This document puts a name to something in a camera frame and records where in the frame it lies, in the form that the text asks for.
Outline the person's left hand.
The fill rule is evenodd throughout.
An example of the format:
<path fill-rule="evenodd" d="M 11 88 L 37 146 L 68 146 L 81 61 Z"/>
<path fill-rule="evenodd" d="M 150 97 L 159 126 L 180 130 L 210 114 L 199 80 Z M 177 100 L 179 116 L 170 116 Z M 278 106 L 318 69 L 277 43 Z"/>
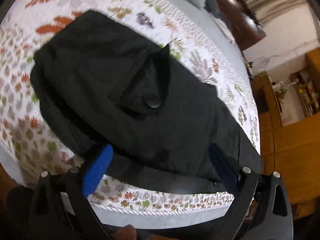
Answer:
<path fill-rule="evenodd" d="M 126 225 L 112 234 L 115 240 L 136 240 L 137 232 L 132 225 Z"/>

